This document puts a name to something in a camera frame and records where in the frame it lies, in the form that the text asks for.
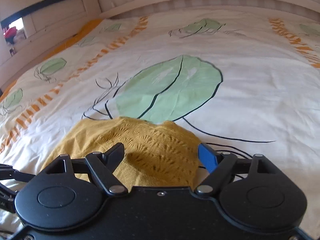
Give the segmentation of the mustard yellow knit garment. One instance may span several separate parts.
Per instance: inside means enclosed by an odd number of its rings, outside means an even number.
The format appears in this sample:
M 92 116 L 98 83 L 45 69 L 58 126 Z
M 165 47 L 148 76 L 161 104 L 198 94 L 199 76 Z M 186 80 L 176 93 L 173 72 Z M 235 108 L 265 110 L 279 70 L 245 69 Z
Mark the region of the mustard yellow knit garment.
M 156 125 L 119 117 L 112 120 L 80 120 L 47 157 L 48 166 L 61 154 L 73 159 L 92 152 L 106 152 L 116 143 L 125 156 L 114 171 L 128 189 L 133 186 L 195 187 L 200 139 L 172 121 Z

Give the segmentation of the white leaf-print duvet cover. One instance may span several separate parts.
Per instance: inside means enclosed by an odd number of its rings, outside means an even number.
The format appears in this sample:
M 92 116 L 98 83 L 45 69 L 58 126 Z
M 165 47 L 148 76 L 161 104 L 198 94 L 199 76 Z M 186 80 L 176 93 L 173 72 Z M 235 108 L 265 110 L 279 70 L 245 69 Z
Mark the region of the white leaf-print duvet cover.
M 172 121 L 218 153 L 263 154 L 319 236 L 319 23 L 187 9 L 102 20 L 1 101 L 1 163 L 39 173 L 82 119 Z

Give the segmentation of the orange bed sheet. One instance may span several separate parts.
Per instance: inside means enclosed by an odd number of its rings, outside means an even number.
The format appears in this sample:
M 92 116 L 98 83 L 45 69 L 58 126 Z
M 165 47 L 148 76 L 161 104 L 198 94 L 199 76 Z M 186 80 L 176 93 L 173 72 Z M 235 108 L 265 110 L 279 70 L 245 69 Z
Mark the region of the orange bed sheet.
M 89 34 L 94 28 L 96 28 L 101 22 L 102 22 L 102 19 L 100 18 L 87 22 L 85 25 L 81 27 L 81 29 L 78 31 L 77 34 L 73 35 L 68 39 L 61 41 L 59 44 L 53 46 L 53 48 L 50 48 L 49 50 L 45 51 L 44 53 L 42 53 L 41 55 L 39 55 L 38 57 L 30 61 L 28 64 L 26 64 L 1 87 L 1 91 L 2 91 L 1 101 L 9 94 L 9 91 L 11 90 L 11 88 L 16 84 L 17 79 L 21 75 L 23 75 L 26 71 L 28 71 L 30 68 L 33 68 L 35 65 L 41 63 L 42 61 L 76 44 L 82 38 L 84 38 L 87 34 Z

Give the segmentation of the white blue-trimmed shelf unit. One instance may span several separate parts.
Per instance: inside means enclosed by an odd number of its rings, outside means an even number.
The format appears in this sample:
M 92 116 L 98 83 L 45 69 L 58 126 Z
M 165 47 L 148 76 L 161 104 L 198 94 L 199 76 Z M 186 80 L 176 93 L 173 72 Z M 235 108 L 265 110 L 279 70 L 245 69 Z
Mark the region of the white blue-trimmed shelf unit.
M 22 19 L 27 39 L 16 50 L 29 46 L 31 59 L 74 35 L 87 21 L 82 0 L 1 0 L 1 27 Z

